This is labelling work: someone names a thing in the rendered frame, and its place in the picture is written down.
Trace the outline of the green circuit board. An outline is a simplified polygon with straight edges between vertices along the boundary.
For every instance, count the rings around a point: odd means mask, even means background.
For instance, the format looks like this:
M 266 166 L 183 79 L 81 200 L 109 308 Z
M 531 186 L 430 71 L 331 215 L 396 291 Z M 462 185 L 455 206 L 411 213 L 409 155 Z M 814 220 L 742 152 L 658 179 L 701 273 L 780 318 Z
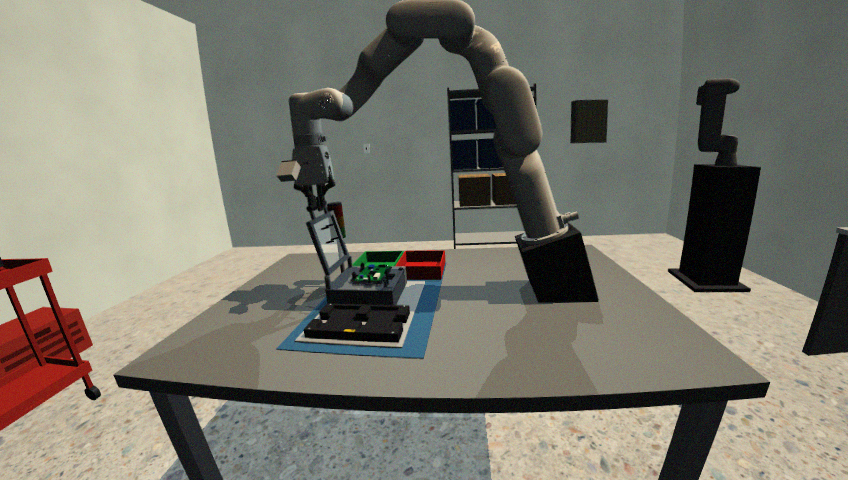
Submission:
M 375 264 L 370 264 L 358 275 L 358 280 L 355 279 L 354 281 L 368 281 L 368 275 L 370 275 L 371 281 L 381 281 L 385 275 L 385 270 L 387 268 L 389 269 L 389 267 L 386 265 L 375 266 Z

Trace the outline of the red bin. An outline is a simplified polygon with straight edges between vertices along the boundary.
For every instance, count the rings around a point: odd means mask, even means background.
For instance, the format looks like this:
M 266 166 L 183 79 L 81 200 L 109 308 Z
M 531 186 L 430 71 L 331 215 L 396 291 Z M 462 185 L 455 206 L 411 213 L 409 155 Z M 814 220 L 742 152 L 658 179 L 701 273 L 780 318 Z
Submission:
M 405 251 L 396 266 L 406 266 L 407 280 L 441 280 L 445 250 Z

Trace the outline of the green bin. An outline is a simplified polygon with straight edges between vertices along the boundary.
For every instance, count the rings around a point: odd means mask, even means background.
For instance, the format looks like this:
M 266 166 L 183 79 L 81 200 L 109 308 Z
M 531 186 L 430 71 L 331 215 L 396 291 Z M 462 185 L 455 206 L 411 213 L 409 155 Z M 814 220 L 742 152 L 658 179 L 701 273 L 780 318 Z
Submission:
M 403 251 L 365 251 L 353 263 L 353 266 L 360 266 L 362 262 L 365 266 L 370 264 L 396 266 L 403 253 Z

